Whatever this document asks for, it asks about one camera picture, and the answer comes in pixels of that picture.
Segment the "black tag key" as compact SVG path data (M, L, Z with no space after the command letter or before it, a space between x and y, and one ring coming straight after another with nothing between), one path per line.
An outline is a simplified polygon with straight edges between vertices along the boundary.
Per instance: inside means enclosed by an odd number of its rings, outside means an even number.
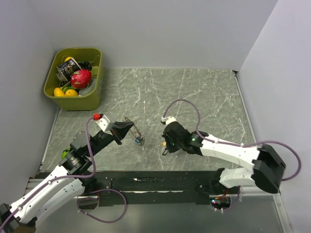
M168 147L165 147L165 149L164 149L162 155L163 155L163 156L166 156L169 152L170 152L170 151L169 151Z

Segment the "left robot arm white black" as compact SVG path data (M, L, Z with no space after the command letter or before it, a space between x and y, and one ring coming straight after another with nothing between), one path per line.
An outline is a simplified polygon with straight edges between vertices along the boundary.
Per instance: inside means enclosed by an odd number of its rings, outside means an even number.
M11 204L0 206L0 230L4 233L33 233L36 224L70 199L96 189L94 155L110 143L122 144L131 121L96 120L100 131L91 136L88 130L78 132L69 151L54 170L29 193Z

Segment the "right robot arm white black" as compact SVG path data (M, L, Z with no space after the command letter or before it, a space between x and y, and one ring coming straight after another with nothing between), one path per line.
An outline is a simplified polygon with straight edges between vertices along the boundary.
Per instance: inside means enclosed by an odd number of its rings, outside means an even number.
M286 165L272 146L235 146L205 132L190 133L174 118L167 119L164 125L162 136L168 153L182 150L239 165L235 169L217 169L208 183L203 185L208 194L222 194L238 186L256 186L271 194L279 192Z

